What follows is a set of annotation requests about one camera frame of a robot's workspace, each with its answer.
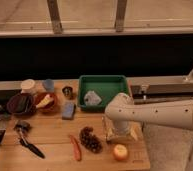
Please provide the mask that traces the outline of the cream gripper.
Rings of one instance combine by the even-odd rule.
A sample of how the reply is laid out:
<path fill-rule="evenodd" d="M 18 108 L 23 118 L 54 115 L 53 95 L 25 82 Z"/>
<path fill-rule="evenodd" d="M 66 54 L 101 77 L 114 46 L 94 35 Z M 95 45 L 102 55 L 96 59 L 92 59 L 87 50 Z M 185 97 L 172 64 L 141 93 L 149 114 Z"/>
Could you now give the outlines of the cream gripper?
<path fill-rule="evenodd" d="M 130 123 L 128 121 L 113 121 L 112 124 L 113 124 L 113 128 L 111 129 L 107 125 L 106 117 L 103 117 L 103 129 L 105 133 L 105 140 L 107 143 L 110 143 L 112 141 L 113 132 L 119 136 L 125 136 L 130 133 L 130 136 L 135 141 L 138 141 L 138 135 L 136 131 L 133 128 L 131 128 Z"/>

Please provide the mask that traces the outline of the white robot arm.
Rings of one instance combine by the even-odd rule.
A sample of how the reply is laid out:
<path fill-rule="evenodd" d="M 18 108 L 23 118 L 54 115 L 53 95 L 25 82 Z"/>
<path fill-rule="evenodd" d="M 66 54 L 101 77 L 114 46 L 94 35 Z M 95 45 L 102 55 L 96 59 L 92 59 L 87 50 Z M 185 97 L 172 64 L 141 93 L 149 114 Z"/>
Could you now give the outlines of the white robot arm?
<path fill-rule="evenodd" d="M 129 121 L 193 130 L 193 98 L 135 105 L 130 96 L 118 93 L 106 106 L 105 115 L 117 134 L 129 132 Z M 185 171 L 193 171 L 193 139 Z"/>

